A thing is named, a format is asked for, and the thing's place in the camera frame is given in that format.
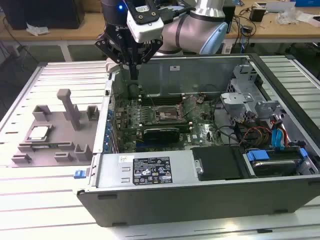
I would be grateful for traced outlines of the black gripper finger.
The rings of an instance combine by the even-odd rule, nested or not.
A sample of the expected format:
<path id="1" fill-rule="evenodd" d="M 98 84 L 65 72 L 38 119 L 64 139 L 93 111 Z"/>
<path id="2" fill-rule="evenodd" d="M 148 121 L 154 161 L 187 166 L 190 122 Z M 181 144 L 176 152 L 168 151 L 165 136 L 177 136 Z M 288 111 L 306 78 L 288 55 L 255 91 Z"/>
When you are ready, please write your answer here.
<path id="1" fill-rule="evenodd" d="M 133 44 L 133 79 L 138 79 L 138 66 L 147 63 L 163 45 L 160 39 Z"/>
<path id="2" fill-rule="evenodd" d="M 132 54 L 129 51 L 124 33 L 116 31 L 111 38 L 104 32 L 97 38 L 95 45 L 116 64 L 127 66 L 130 79 L 134 80 Z"/>

